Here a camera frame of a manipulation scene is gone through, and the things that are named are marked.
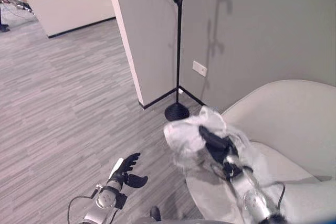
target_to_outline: black baseboard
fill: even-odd
[[[84,25],[84,26],[76,27],[74,29],[70,29],[70,30],[67,30],[67,31],[62,31],[61,33],[50,35],[50,36],[48,36],[48,38],[49,39],[55,38],[57,36],[60,36],[60,35],[63,35],[63,34],[67,34],[67,33],[70,33],[72,31],[83,29],[83,28],[86,28],[86,27],[89,27],[89,26],[93,26],[93,25],[96,25],[96,24],[99,24],[99,23],[103,23],[105,21],[109,21],[109,20],[113,20],[113,19],[115,19],[115,17],[103,19],[103,20],[100,20],[100,21],[97,21],[97,22],[94,22],[94,23],[91,23],[91,24],[87,24],[87,25]]]
[[[187,91],[184,87],[179,86],[180,89],[182,89],[187,95],[190,96],[191,99],[195,100],[199,105],[204,106],[206,105],[204,102],[202,102],[200,99],[198,99],[196,96],[191,94],[189,91]]]
[[[190,93],[189,91],[187,91],[184,87],[180,86],[180,89],[183,90],[187,95],[189,95],[189,97],[190,97],[191,99],[195,100],[198,104],[200,104],[200,105],[202,105],[202,106],[205,105],[204,102],[202,102],[202,101],[201,101],[200,99],[198,99],[196,96],[194,96],[193,94],[191,94],[191,93]],[[160,96],[159,98],[155,99],[154,101],[152,101],[152,102],[150,102],[150,103],[148,103],[148,104],[146,104],[146,105],[143,105],[140,101],[138,101],[138,102],[139,102],[139,105],[145,110],[145,109],[147,109],[148,107],[150,107],[150,106],[156,104],[157,102],[161,101],[163,98],[166,98],[168,95],[174,93],[175,91],[176,91],[176,88],[174,88],[174,89],[168,91],[166,94]]]
[[[145,110],[147,109],[148,107],[156,104],[157,102],[161,101],[163,98],[167,97],[168,95],[174,93],[176,91],[176,88],[173,88],[172,90],[168,91],[166,94],[160,96],[159,98],[155,99],[154,101],[146,104],[146,105],[143,105],[140,101],[139,101],[139,105]]]

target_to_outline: lamp base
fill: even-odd
[[[175,102],[174,104],[167,107],[164,111],[164,115],[168,121],[177,121],[189,117],[189,110],[186,106]]]

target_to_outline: gray wall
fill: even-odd
[[[176,7],[119,3],[147,104],[174,87]],[[184,0],[183,15],[181,85],[208,105],[227,108],[281,79],[336,84],[335,0]]]
[[[225,109],[276,80],[335,85],[335,1],[185,0],[182,86]]]

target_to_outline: black cable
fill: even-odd
[[[26,21],[29,21],[29,22],[31,22],[31,21],[33,21],[33,20],[30,20],[30,19],[28,19],[28,18],[25,18],[25,17],[22,17],[22,16],[20,16],[20,15],[17,15],[17,14],[15,14],[15,13],[13,13],[6,5],[5,5],[5,3],[3,2],[3,1],[1,1],[1,3],[3,4],[3,6],[7,9],[7,11],[9,11],[11,14],[13,14],[14,16],[16,16],[16,17],[19,17],[19,18],[22,18],[22,19],[25,19]]]
[[[273,185],[282,185],[282,193],[280,195],[280,198],[279,198],[279,201],[278,201],[278,206],[277,206],[277,209],[280,210],[280,205],[281,205],[282,198],[284,197],[284,194],[285,194],[286,185],[285,185],[284,182],[275,181],[275,182],[273,182],[269,185],[262,186],[262,187],[270,187],[270,186],[273,186]]]
[[[67,218],[68,218],[68,224],[70,224],[70,207],[71,207],[71,204],[72,204],[72,202],[73,202],[75,199],[80,199],[80,198],[83,198],[83,199],[93,199],[93,197],[91,198],[90,196],[84,196],[84,195],[79,195],[79,196],[76,196],[75,198],[73,198],[73,199],[70,201],[69,205],[68,205],[68,216],[67,216]]]
[[[112,222],[113,222],[113,220],[114,220],[114,218],[115,218],[115,216],[116,216],[117,212],[118,212],[118,209],[117,209],[117,210],[114,212],[114,214],[113,214],[113,217],[112,217],[112,220],[111,220],[110,224],[112,224]]]
[[[248,165],[243,165],[242,168],[245,169],[245,170],[249,170],[251,173],[253,173],[253,169]]]

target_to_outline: black shoe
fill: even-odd
[[[152,217],[156,221],[161,221],[160,210],[157,206],[154,206],[151,208],[149,216]]]
[[[3,32],[3,33],[6,33],[8,31],[10,31],[10,29],[6,25],[1,25],[0,26],[0,31]]]

